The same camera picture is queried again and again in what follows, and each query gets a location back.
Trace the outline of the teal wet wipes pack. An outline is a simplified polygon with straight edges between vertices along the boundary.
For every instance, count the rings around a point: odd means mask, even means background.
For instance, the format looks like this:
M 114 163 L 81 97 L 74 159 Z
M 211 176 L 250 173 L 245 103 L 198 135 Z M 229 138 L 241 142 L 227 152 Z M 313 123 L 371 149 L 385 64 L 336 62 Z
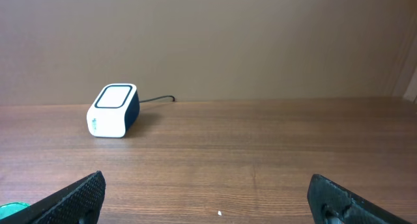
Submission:
M 2 204 L 0 206 L 0 219 L 4 219 L 8 216 L 11 216 L 12 214 L 15 214 L 29 206 L 30 204 L 22 203 L 22 202 Z

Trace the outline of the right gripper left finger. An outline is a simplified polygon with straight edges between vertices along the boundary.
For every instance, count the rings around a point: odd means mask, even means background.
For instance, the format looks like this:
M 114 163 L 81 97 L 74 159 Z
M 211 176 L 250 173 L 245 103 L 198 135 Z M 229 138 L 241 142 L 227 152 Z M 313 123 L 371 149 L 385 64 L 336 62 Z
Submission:
M 105 178 L 97 171 L 3 218 L 1 224 L 97 224 L 105 190 Z

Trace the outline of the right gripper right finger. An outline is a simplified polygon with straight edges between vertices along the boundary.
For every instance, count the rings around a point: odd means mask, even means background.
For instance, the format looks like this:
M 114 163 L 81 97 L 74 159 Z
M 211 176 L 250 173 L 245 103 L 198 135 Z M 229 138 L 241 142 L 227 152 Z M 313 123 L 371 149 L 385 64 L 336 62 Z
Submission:
M 307 200 L 315 224 L 410 224 L 320 174 L 311 177 Z

